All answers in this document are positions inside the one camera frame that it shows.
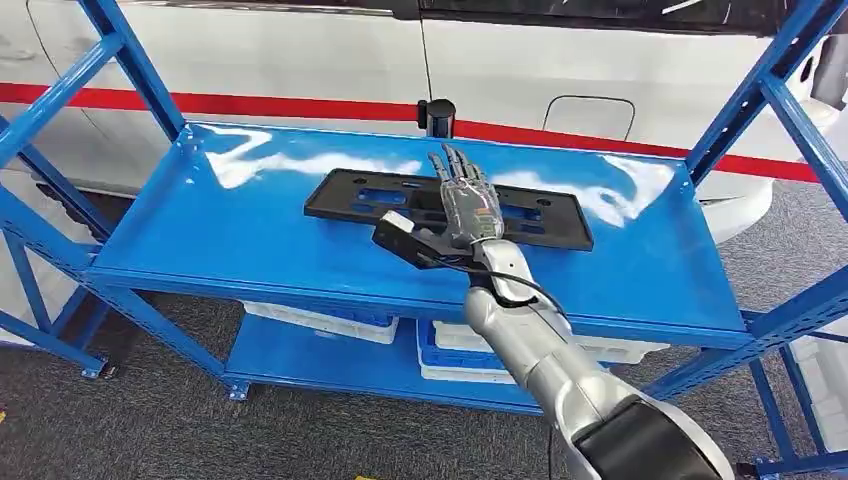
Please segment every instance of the red stripe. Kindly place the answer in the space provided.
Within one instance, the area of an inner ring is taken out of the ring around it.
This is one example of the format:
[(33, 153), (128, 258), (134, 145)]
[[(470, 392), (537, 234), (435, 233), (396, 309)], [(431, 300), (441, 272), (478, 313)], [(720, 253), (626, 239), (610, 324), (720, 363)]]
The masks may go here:
[[(0, 82), (0, 102), (32, 103), (47, 89), (44, 85)], [(352, 120), (415, 121), (415, 105), (309, 98), (257, 97), (209, 93), (172, 93), (180, 111), (217, 115), (262, 117), (297, 117)], [(147, 110), (134, 90), (84, 88), (68, 103), (73, 107), (111, 110)], [(547, 147), (580, 148), (618, 153), (636, 153), (665, 157), (685, 157), (689, 150), (645, 143), (625, 142), (568, 133), (545, 132), (530, 128), (457, 120), (455, 134), (503, 143)], [(765, 158), (726, 155), (716, 170), (763, 177), (818, 182), (812, 169), (804, 163)]]

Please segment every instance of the black post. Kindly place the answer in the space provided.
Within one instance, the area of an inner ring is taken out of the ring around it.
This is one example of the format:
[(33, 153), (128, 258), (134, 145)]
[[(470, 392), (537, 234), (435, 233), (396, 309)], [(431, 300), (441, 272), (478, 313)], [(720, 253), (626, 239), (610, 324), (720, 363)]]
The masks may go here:
[(453, 138), (456, 106), (450, 100), (440, 98), (418, 102), (418, 127), (427, 130), (428, 137)]

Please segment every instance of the robot finger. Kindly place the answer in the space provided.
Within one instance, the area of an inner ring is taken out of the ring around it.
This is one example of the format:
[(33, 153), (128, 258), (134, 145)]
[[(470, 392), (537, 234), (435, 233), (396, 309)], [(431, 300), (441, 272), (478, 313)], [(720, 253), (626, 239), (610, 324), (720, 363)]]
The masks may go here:
[(465, 152), (456, 148), (454, 151), (456, 152), (456, 156), (459, 158), (459, 165), (462, 167), (462, 171), (465, 172), (465, 176), (474, 180), (480, 178), (480, 169), (476, 168), (477, 166), (468, 160), (468, 156), (465, 155)]
[(445, 165), (442, 163), (442, 157), (439, 156), (438, 153), (428, 153), (428, 157), (430, 157), (430, 162), (433, 163), (433, 168), (436, 170), (436, 175), (439, 176), (439, 180), (446, 181), (450, 180), (450, 175), (448, 175), (447, 170), (445, 170)]
[(456, 154), (456, 150), (447, 143), (443, 143), (442, 148), (445, 150), (445, 154), (448, 156), (448, 163), (450, 164), (451, 173), (453, 174), (454, 178), (461, 178), (466, 176), (466, 172), (462, 168), (462, 162), (460, 162), (459, 156)]

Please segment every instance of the shelf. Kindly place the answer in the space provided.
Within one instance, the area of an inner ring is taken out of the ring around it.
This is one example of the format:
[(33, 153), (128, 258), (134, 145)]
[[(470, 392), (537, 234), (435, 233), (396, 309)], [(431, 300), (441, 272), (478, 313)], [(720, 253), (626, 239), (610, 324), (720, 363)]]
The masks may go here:
[[(580, 199), (592, 252), (522, 246), (582, 335), (750, 340), (683, 162), (451, 140), (495, 183)], [(306, 217), (333, 168), (431, 174), (432, 138), (192, 123), (89, 270), (112, 284), (461, 322), (467, 278), (419, 271), (373, 227)]]
[(229, 378), (342, 392), (371, 393), (517, 413), (540, 413), (516, 385), (447, 382), (421, 377), (415, 321), (402, 319), (391, 345), (245, 315)]

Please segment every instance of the silver robotic arm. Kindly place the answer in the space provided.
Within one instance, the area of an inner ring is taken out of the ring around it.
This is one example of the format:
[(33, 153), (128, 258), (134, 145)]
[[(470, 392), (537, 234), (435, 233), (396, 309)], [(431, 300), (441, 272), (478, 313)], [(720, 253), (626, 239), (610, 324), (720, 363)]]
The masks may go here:
[[(494, 188), (462, 152), (443, 147), (450, 174), (438, 155), (430, 158), (442, 179), (445, 235), (389, 212), (374, 241), (418, 268), (469, 274), (465, 319), (565, 440), (568, 472), (577, 480), (733, 479), (727, 458), (691, 418), (628, 385), (575, 342), (521, 250), (501, 238)], [(457, 258), (475, 268), (457, 267)]]
[[(493, 271), (533, 280), (512, 242), (486, 240), (475, 254)], [(735, 478), (701, 427), (589, 357), (566, 318), (538, 292), (500, 278), (493, 286), (468, 291), (466, 321), (562, 435), (566, 465), (576, 480)]]

